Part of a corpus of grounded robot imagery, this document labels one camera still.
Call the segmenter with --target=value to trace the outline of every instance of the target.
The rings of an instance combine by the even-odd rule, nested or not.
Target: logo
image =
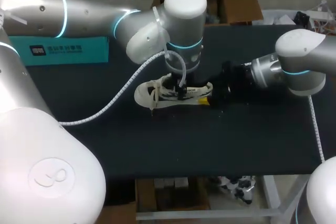
[[[49,176],[46,174],[46,177],[50,178],[46,181],[38,181],[37,179],[34,179],[36,183],[38,183],[40,186],[44,187],[51,187],[54,185],[55,182],[63,182],[67,179],[67,171],[64,169],[58,170],[54,175]]]
[[[75,184],[75,172],[62,159],[46,158],[32,167],[28,183],[37,195],[44,198],[58,198],[72,190]]]
[[[42,45],[37,46],[29,46],[32,54],[34,56],[44,56],[47,55],[46,51],[44,50],[44,47]]]

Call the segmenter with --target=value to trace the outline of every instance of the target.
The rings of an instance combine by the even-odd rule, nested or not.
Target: black tabletop
[[[218,73],[225,60],[244,63],[272,53],[276,40],[296,28],[207,27],[199,75],[208,78]],[[137,68],[111,41],[109,63],[29,67],[28,71],[56,119],[74,121],[105,106]],[[234,103],[222,110],[175,106],[152,115],[135,103],[134,90],[164,74],[164,59],[157,59],[104,115],[67,128],[95,154],[107,179],[306,174],[321,163],[307,98],[279,88],[258,102]],[[336,154],[333,93],[328,80],[313,97],[326,158]]]

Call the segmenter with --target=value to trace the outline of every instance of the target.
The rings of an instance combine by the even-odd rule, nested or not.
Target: white robotic arm
[[[0,223],[93,224],[106,193],[102,167],[54,119],[7,35],[114,37],[135,63],[168,42],[190,72],[200,60],[206,0],[165,0],[147,12],[134,0],[0,0],[0,9]],[[182,72],[176,59],[166,63]]]
[[[336,74],[336,38],[297,29],[282,35],[276,52],[255,59],[255,84],[267,88],[284,83],[296,95],[313,95],[324,87],[325,75]],[[336,157],[311,175],[291,224],[334,224],[336,220]]]

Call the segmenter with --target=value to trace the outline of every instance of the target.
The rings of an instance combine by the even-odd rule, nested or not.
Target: sneaker
[[[187,91],[182,100],[177,97],[175,89],[167,89],[162,85],[164,81],[171,77],[171,74],[161,77],[155,81],[140,84],[134,92],[134,99],[138,105],[145,108],[161,109],[174,105],[200,105],[205,104],[201,98],[211,94],[213,86],[210,82],[201,88],[187,87]]]

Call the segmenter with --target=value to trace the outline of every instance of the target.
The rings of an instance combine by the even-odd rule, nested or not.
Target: clear tube
[[[168,53],[176,56],[178,58],[178,60],[181,62],[182,65],[182,70],[183,70],[183,74],[182,74],[182,78],[180,81],[179,86],[181,87],[184,82],[185,82],[185,78],[186,78],[186,66],[185,66],[185,62],[182,58],[181,55],[179,55],[177,52],[174,51],[168,51]],[[133,80],[139,75],[139,73],[149,64],[151,63],[153,60],[155,60],[156,58],[158,58],[159,56],[165,55],[164,51],[158,52],[157,54],[153,55],[151,58],[149,58],[144,64],[142,64],[137,71],[131,76],[131,78],[126,82],[126,84],[121,88],[121,90],[113,97],[113,99],[104,107],[102,108],[100,111],[98,111],[96,114],[82,119],[82,120],[78,120],[78,121],[73,121],[73,122],[59,122],[60,125],[62,126],[73,126],[73,125],[79,125],[79,124],[83,124],[83,123],[87,123],[90,122],[94,119],[96,119],[97,117],[101,116],[106,110],[108,110],[115,102],[116,100],[121,97],[121,95],[123,94],[123,92],[125,92],[125,90],[129,87],[129,85],[133,82]]]

